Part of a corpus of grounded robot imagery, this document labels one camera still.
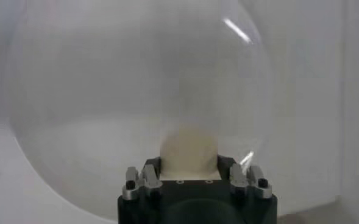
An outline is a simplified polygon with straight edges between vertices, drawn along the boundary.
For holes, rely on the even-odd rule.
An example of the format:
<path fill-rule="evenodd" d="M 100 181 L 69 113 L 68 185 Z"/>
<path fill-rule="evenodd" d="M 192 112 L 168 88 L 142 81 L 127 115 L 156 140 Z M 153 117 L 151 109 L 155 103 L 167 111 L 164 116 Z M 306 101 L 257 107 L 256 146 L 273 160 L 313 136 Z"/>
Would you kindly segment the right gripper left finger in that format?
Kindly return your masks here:
<path fill-rule="evenodd" d="M 128 167 L 122 199 L 137 200 L 141 194 L 148 198 L 160 198 L 163 186 L 160 180 L 160 165 L 160 157 L 155 157 L 146 160 L 141 172 L 136 167 Z"/>

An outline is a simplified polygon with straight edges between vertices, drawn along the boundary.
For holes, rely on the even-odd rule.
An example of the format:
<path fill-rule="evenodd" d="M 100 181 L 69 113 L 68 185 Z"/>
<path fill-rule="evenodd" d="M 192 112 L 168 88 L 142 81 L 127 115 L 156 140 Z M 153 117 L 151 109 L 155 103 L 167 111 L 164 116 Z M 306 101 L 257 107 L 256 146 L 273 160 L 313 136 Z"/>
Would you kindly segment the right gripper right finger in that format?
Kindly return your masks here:
<path fill-rule="evenodd" d="M 229 182 L 231 193 L 237 197 L 272 198 L 272 186 L 258 165 L 243 167 L 231 157 L 218 155 L 218 172 L 222 180 Z"/>

